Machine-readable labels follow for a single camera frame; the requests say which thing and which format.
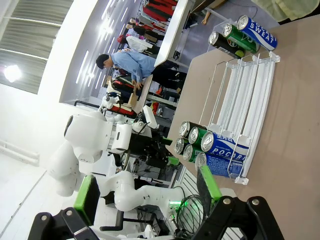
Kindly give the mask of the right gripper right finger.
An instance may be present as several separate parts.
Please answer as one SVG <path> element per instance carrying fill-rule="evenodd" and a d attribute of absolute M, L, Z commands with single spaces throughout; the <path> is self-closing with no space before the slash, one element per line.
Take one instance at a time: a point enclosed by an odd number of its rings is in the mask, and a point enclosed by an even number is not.
<path fill-rule="evenodd" d="M 228 228 L 238 228 L 239 240 L 285 240 L 281 229 L 262 196 L 247 201 L 222 195 L 210 169 L 197 168 L 197 189 L 204 209 L 204 220 L 192 240 L 222 240 Z"/>

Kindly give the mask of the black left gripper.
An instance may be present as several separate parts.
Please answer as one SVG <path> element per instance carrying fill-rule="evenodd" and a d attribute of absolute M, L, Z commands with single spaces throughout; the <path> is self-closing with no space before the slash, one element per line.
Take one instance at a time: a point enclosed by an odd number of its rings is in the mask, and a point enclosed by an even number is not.
<path fill-rule="evenodd" d="M 155 133 L 152 137 L 133 133 L 128 147 L 129 155 L 141 159 L 148 166 L 178 166 L 178 158 L 167 156 L 166 146 L 172 142 L 172 139 Z"/>

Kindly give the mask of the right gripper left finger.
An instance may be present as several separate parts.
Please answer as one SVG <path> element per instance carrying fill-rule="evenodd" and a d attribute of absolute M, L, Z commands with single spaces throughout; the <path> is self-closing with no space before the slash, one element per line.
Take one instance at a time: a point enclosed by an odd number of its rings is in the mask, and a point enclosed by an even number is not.
<path fill-rule="evenodd" d="M 96 177 L 84 177 L 74 205 L 56 215 L 38 213 L 27 240 L 99 240 L 91 229 L 97 212 L 100 190 Z"/>

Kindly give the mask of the beige wooden board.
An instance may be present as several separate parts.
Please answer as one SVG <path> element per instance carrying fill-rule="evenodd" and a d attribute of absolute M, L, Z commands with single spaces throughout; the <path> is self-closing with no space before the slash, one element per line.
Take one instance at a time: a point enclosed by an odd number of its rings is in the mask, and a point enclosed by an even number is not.
<path fill-rule="evenodd" d="M 149 93 L 152 79 L 153 79 L 153 75 L 150 75 L 145 79 L 139 99 L 136 95 L 136 87 L 134 88 L 134 91 L 130 95 L 128 105 L 137 114 L 142 111 L 142 109 L 145 105 L 145 101 L 146 101 L 147 95 Z"/>

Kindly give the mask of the round ceiling lamp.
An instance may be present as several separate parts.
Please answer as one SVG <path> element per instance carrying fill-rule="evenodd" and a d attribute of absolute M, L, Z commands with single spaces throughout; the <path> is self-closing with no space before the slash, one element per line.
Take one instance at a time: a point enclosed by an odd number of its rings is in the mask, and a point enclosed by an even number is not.
<path fill-rule="evenodd" d="M 22 72 L 18 65 L 5 66 L 3 74 L 10 83 L 14 83 L 22 77 Z"/>

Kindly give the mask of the white table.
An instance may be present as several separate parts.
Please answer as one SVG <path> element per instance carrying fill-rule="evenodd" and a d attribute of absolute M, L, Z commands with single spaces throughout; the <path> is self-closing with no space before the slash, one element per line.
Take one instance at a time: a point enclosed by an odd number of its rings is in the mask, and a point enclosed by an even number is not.
<path fill-rule="evenodd" d="M 154 67 L 161 65 L 165 61 L 171 61 L 178 64 L 179 66 L 183 66 L 186 68 L 189 67 L 188 65 L 183 64 L 178 60 L 174 60 L 173 57 L 176 47 L 179 44 L 179 40 L 184 29 L 185 22 L 187 21 L 191 6 L 192 2 L 189 0 L 178 0 L 166 33 L 164 35 L 164 39 L 160 46 L 157 58 L 154 63 Z"/>

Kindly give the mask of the red case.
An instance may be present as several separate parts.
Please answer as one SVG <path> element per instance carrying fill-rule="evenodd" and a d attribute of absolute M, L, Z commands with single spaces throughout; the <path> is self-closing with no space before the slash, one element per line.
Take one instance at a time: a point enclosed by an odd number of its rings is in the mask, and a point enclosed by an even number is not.
<path fill-rule="evenodd" d="M 108 110 L 116 114 L 124 115 L 128 118 L 135 118 L 137 116 L 136 112 L 134 112 L 131 108 L 121 104 L 114 104 Z"/>

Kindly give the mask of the person in blue shirt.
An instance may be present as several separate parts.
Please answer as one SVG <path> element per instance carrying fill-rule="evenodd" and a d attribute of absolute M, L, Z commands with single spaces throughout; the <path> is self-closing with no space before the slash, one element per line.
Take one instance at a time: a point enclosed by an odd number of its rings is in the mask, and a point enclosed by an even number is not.
<path fill-rule="evenodd" d="M 156 59 L 136 51 L 119 51 L 113 54 L 101 54 L 96 59 L 96 65 L 101 70 L 117 67 L 131 74 L 131 82 L 138 90 L 143 85 L 143 79 L 152 75 L 152 80 L 161 86 L 177 90 L 183 88 L 187 74 L 168 68 L 165 64 L 155 66 Z"/>

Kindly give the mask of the blue Pocari Sweat can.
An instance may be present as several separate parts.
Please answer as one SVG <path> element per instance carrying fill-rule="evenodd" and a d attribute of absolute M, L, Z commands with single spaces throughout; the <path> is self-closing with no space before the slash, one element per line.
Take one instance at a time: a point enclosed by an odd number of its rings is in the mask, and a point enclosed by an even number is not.
<path fill-rule="evenodd" d="M 243 163 L 206 152 L 200 152 L 195 158 L 195 167 L 197 169 L 202 166 L 208 166 L 213 175 L 235 179 L 240 176 Z"/>
<path fill-rule="evenodd" d="M 233 138 L 210 131 L 203 135 L 200 146 L 203 152 L 240 162 L 247 158 L 249 152 L 248 146 L 236 144 Z"/>
<path fill-rule="evenodd" d="M 240 16 L 236 26 L 239 31 L 244 32 L 256 43 L 262 45 L 269 51 L 273 51 L 278 45 L 275 36 L 247 15 Z"/>

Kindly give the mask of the rack of colourful clothes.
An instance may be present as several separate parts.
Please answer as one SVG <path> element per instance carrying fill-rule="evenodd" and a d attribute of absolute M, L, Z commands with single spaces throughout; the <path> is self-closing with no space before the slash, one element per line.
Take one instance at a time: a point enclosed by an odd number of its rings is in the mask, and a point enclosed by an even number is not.
<path fill-rule="evenodd" d="M 117 42 L 130 50 L 156 56 L 177 6 L 176 0 L 141 0 L 135 18 L 126 24 L 127 33 Z"/>

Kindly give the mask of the green soda can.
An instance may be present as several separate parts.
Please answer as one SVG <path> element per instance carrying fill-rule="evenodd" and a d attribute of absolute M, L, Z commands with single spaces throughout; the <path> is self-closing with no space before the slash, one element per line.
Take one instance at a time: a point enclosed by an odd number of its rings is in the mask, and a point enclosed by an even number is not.
<path fill-rule="evenodd" d="M 191 145 L 188 144 L 183 151 L 183 159 L 185 161 L 194 163 L 196 161 L 196 157 L 198 156 L 199 153 L 201 153 L 202 150 Z"/>
<path fill-rule="evenodd" d="M 193 127 L 191 130 L 190 130 L 190 133 L 189 133 L 189 136 L 188 136 L 188 141 L 190 144 L 192 145 L 201 145 L 201 142 L 202 142 L 202 139 L 203 139 L 203 136 L 210 132 L 209 130 L 207 129 L 202 129 L 202 128 L 199 128 L 199 127 Z"/>
<path fill-rule="evenodd" d="M 252 54 L 258 52 L 260 45 L 231 23 L 223 27 L 223 36 Z"/>

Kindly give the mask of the clear acrylic can rack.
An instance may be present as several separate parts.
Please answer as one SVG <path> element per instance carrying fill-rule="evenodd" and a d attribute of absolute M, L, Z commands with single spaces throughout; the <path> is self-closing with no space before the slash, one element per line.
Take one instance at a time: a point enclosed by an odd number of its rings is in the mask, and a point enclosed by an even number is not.
<path fill-rule="evenodd" d="M 247 55 L 217 63 L 209 87 L 217 93 L 211 101 L 212 113 L 206 127 L 237 145 L 248 146 L 239 176 L 229 178 L 247 185 L 247 178 L 268 108 L 274 72 L 280 56 L 272 51 Z"/>

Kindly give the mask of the black beverage can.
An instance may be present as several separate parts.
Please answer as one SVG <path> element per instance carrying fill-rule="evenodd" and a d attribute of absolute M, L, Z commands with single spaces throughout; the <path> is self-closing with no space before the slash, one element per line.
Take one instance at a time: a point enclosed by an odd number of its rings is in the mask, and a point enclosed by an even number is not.
<path fill-rule="evenodd" d="M 207 129 L 206 126 L 199 125 L 199 124 L 191 122 L 191 121 L 183 121 L 179 127 L 179 136 L 187 139 L 189 137 L 189 134 L 191 133 L 191 129 L 193 127 L 197 127 L 197 128 L 204 129 L 204 130 Z"/>
<path fill-rule="evenodd" d="M 236 59 L 243 58 L 246 53 L 246 50 L 243 47 L 231 40 L 228 40 L 221 33 L 216 31 L 213 31 L 210 34 L 208 44 Z"/>
<path fill-rule="evenodd" d="M 189 144 L 188 139 L 183 137 L 177 138 L 174 144 L 174 152 L 178 155 L 183 155 L 184 150 L 188 144 Z"/>

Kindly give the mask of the person in yellow shirt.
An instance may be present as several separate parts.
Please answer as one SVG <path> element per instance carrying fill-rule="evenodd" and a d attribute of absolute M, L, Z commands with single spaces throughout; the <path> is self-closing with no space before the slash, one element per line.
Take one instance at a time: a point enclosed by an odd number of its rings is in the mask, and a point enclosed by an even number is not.
<path fill-rule="evenodd" d="M 251 0 L 275 21 L 282 22 L 303 18 L 320 5 L 320 0 Z"/>

